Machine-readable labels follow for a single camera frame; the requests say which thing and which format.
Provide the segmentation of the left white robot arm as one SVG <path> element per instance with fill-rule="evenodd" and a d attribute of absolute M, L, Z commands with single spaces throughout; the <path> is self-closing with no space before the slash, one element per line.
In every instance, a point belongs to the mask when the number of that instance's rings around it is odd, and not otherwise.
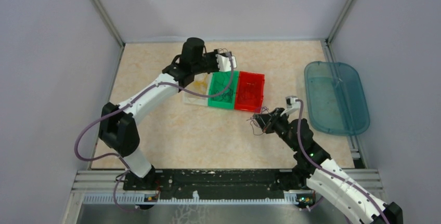
<path fill-rule="evenodd" d="M 196 75 L 229 72 L 230 79 L 223 89 L 232 84 L 237 68 L 235 56 L 227 50 L 206 51 L 205 42 L 197 37 L 188 38 L 158 77 L 143 90 L 119 104 L 107 103 L 102 108 L 98 137 L 113 149 L 122 160 L 135 182 L 142 189 L 151 189 L 156 182 L 155 168 L 141 151 L 138 125 L 157 106 L 175 94 L 185 91 Z"/>

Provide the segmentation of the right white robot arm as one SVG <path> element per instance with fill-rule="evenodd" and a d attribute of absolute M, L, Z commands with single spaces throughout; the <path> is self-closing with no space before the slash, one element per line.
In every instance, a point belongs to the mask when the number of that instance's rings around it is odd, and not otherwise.
<path fill-rule="evenodd" d="M 403 223 L 402 208 L 368 192 L 339 167 L 315 140 L 307 119 L 289 120 L 284 108 L 255 112 L 252 120 L 265 134 L 275 133 L 295 153 L 293 183 L 312 189 L 337 208 L 350 223 Z"/>

